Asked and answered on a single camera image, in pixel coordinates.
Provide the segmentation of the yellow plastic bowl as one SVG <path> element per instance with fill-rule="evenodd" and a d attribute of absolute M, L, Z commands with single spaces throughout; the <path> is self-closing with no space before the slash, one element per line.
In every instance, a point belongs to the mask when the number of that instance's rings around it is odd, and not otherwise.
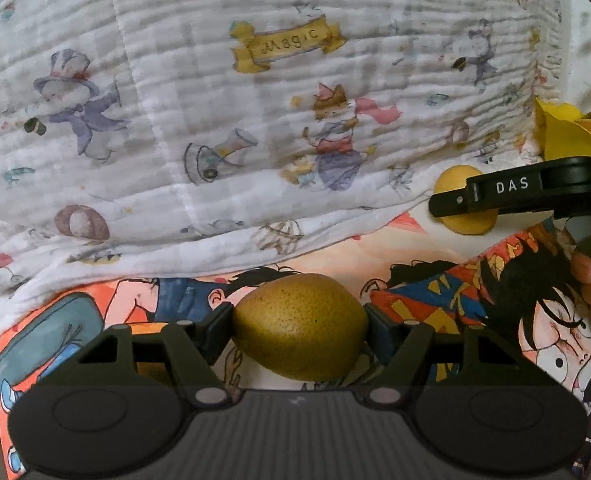
<path fill-rule="evenodd" d="M 535 100 L 535 139 L 545 162 L 591 157 L 591 118 L 569 103 Z"/>

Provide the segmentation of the green-yellow pear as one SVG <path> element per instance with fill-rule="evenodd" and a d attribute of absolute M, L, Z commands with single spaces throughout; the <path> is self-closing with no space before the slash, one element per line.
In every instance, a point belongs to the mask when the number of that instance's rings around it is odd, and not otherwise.
<path fill-rule="evenodd" d="M 350 372 L 368 324 L 361 303 L 321 274 L 293 274 L 260 286 L 237 303 L 233 319 L 238 349 L 302 382 L 329 382 Z"/>

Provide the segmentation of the anime colouring poster mat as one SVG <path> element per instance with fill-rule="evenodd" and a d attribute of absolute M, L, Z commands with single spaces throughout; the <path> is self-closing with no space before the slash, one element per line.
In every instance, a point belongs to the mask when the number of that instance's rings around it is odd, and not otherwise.
<path fill-rule="evenodd" d="M 573 250 L 591 252 L 580 218 L 546 220 L 501 240 L 467 262 L 394 263 L 387 280 L 354 270 L 347 285 L 396 322 L 417 321 L 441 334 L 484 324 L 581 399 L 591 418 L 591 320 L 581 297 L 582 275 L 565 268 Z M 0 341 L 0 436 L 7 437 L 13 405 L 102 328 L 126 323 L 203 320 L 220 304 L 237 304 L 257 287 L 339 263 L 339 248 L 216 278 L 124 278 L 62 292 L 4 333 Z M 591 471 L 589 435 L 573 470 Z"/>

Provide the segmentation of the cartoon print white cloth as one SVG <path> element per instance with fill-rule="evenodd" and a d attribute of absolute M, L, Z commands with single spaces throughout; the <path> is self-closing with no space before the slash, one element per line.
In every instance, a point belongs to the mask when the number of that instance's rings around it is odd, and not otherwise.
<path fill-rule="evenodd" d="M 536 158 L 560 0 L 0 0 L 0 336 L 63 289 L 277 261 Z"/>

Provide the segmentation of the yellow lemon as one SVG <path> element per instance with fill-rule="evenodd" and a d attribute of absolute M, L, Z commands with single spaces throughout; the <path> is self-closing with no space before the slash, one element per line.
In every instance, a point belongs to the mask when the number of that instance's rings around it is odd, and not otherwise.
<path fill-rule="evenodd" d="M 437 194 L 454 192 L 465 188 L 467 179 L 481 176 L 482 171 L 470 165 L 457 165 L 444 170 L 437 178 L 434 185 L 434 192 Z M 439 220 L 449 231 L 460 235 L 479 236 L 488 233 L 496 224 L 498 212 L 486 210 L 482 212 L 467 212 L 463 214 L 463 206 L 466 205 L 466 194 L 458 193 L 455 198 L 455 205 L 459 214 L 440 217 Z"/>

